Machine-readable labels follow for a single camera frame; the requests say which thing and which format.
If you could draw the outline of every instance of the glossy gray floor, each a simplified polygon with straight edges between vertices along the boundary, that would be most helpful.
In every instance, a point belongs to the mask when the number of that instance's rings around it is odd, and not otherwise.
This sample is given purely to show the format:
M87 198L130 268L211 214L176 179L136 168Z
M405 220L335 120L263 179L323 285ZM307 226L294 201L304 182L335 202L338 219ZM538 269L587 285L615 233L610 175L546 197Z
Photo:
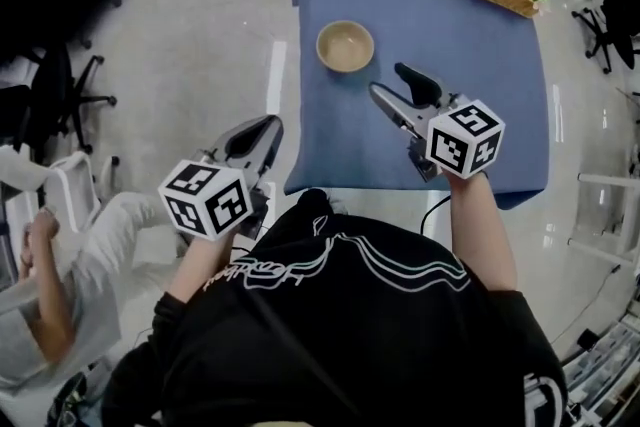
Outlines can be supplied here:
M594 2L552 0L551 12L535 19L549 102L549 185L503 213L520 288L551 340L593 299L611 268L566 244L574 232L588 236L602 230L616 207L610 190L579 187L576 176L623 175L635 141L634 119L640 117L624 95L634 89L637 77L617 56L608 76L584 57L583 31L569 12ZM101 22L94 42L106 63L92 87L119 100L116 109L105 107L91 116L96 161L118 154L124 186L147 192L179 159L239 121L265 113L274 43L286 44L280 98L286 132L270 180L276 215L295 201L282 194L299 138L298 22L291 0L123 0ZM332 195L351 213L413 231L440 197L367 190L334 190ZM427 226L446 245L448 215L443 207ZM556 351L566 355L586 327L606 327L624 311L632 288L628 272L612 276L600 298L554 343ZM126 342L120 352L150 325L154 297L125 312Z

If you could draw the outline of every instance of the bowl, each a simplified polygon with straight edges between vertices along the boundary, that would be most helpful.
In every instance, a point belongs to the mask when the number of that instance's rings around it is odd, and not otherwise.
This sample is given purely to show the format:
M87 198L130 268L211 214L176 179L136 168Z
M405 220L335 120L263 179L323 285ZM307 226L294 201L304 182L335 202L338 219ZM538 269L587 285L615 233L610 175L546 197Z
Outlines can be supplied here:
M362 25L339 20L326 25L318 34L316 52L333 71L349 73L364 68L373 57L373 38Z

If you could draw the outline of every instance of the white cube with black markers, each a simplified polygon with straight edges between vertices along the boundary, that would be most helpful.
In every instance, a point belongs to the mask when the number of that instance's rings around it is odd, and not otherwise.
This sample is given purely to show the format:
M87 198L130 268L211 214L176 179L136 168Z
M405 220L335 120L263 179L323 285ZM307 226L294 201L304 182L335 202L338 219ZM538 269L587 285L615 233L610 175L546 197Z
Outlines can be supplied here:
M216 240L253 213L240 169L182 160L158 188L173 225Z
M496 160L504 127L489 107L474 100L429 120L426 157L469 178Z

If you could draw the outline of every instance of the office chair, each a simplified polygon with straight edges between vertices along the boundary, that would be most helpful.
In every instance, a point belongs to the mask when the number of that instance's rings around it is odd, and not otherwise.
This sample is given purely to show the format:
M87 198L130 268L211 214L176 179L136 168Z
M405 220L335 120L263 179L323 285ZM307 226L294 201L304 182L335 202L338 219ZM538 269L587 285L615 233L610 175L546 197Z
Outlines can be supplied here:
M104 57L92 56L75 83L65 45L52 47L42 59L35 54L27 57L39 64L31 88L20 85L0 89L0 144L10 144L19 151L22 143L26 143L32 148L33 160L40 164L45 143L60 132L66 135L67 120L71 117L80 149L91 154L93 147L85 142L82 133L80 105L117 103L115 96L82 95L93 64L102 64Z
M606 31L600 27L595 14L589 8L582 12L591 16L591 20L577 11L571 11L571 16L580 19L596 37L593 50L587 50L585 56L591 59L602 48L607 65L602 69L605 74L611 73L611 60L609 59L609 45L613 45L624 63L633 70L635 55L640 53L634 50L632 36L640 32L640 0L604 0L602 13L605 16Z

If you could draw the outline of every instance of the blue tablecloth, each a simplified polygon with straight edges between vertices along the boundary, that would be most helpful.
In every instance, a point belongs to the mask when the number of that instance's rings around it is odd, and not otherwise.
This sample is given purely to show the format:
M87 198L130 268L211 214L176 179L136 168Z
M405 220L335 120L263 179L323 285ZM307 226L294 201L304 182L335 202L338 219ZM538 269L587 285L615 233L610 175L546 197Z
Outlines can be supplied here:
M447 188L425 183L407 156L409 135L369 97L382 82L410 98L393 71L402 61L478 98L506 123L498 160L488 169L498 205L511 208L546 187L547 98L532 20L485 0L293 0L300 17L301 140L285 193L307 187ZM320 30L334 20L364 25L372 62L334 73L316 55Z

